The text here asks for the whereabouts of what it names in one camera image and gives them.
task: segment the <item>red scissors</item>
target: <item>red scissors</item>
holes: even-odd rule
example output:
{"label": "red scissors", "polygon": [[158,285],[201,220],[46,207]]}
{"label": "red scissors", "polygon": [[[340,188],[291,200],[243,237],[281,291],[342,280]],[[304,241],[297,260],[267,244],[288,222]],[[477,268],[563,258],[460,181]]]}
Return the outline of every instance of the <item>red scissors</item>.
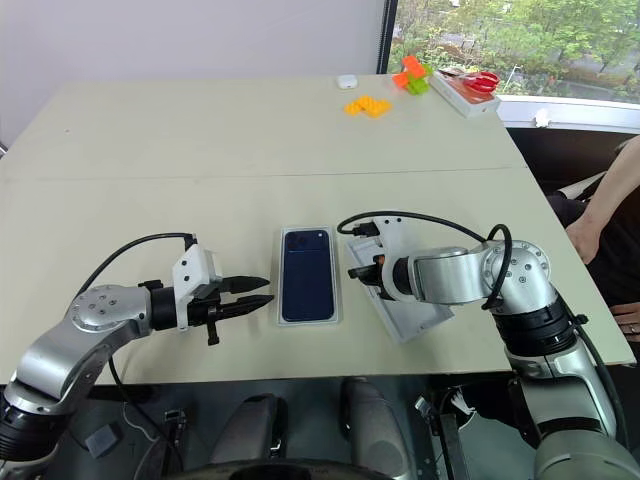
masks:
{"label": "red scissors", "polygon": [[477,72],[461,75],[462,83],[479,93],[491,93],[500,83],[500,77],[491,72]]}

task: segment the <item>phone screen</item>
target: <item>phone screen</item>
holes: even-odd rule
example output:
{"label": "phone screen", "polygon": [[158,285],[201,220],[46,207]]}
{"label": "phone screen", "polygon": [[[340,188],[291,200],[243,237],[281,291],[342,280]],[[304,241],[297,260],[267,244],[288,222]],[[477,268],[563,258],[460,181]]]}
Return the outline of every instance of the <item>phone screen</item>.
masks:
{"label": "phone screen", "polygon": [[284,236],[282,318],[287,322],[328,320],[334,314],[329,234],[298,230]]}

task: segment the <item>person's arm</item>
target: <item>person's arm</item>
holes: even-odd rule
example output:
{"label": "person's arm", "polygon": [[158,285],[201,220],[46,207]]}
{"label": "person's arm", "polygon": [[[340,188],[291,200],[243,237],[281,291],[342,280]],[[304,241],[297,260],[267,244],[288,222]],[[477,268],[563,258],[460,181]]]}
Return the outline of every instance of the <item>person's arm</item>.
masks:
{"label": "person's arm", "polygon": [[600,233],[622,201],[640,186],[640,136],[622,149],[591,198],[585,212],[567,227],[571,243],[584,263],[598,253]]}

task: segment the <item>robotic arm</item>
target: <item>robotic arm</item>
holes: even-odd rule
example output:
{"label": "robotic arm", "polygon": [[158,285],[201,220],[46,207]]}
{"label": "robotic arm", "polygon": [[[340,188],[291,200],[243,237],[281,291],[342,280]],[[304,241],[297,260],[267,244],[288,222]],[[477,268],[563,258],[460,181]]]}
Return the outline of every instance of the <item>robotic arm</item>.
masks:
{"label": "robotic arm", "polygon": [[79,403],[111,356],[152,330],[207,325],[209,345],[219,343],[215,323],[246,315],[271,295],[222,304],[220,294],[267,285],[258,277],[223,278],[208,250],[193,243],[176,262],[173,287],[159,280],[138,287],[102,285],[80,293],[64,319],[24,354],[0,398],[0,478],[31,478],[55,454]]}
{"label": "robotic arm", "polygon": [[[383,248],[391,239],[388,243],[397,246],[401,216],[380,213],[388,215],[341,233],[375,236]],[[516,373],[510,390],[515,410],[526,412],[521,420],[527,440],[538,448],[535,478],[640,479],[640,467],[615,441],[614,409],[575,332],[581,319],[549,282],[547,256],[530,242],[510,243],[510,252],[507,242],[496,240],[472,250],[386,250],[372,265],[349,275],[379,287],[386,299],[456,305],[491,297],[504,268],[500,297],[485,305]]]}

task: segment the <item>floor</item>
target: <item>floor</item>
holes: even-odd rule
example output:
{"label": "floor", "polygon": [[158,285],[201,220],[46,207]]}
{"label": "floor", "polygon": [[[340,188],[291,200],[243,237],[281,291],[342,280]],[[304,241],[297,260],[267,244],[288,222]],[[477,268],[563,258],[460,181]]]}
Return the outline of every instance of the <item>floor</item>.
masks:
{"label": "floor", "polygon": [[[424,421],[413,409],[415,399],[425,388],[424,378],[399,376],[369,380],[392,405],[413,452],[415,478],[446,479],[439,442],[432,441]],[[289,458],[348,462],[349,444],[342,437],[337,420],[340,382],[339,378],[327,378],[160,386],[154,399],[145,404],[145,409],[157,420],[168,409],[185,409],[189,427],[182,452],[187,470],[207,463],[217,436],[237,405],[252,395],[265,392],[286,399],[289,405]],[[144,425],[130,408],[127,417]],[[88,400],[71,425],[71,431],[76,439],[82,440],[105,424],[112,424],[121,437],[107,455],[93,459],[67,435],[46,479],[133,478],[150,443],[140,431],[124,422],[122,404]],[[476,415],[462,429],[461,441],[472,479],[526,480],[532,477],[534,452],[520,439],[517,431]]]}

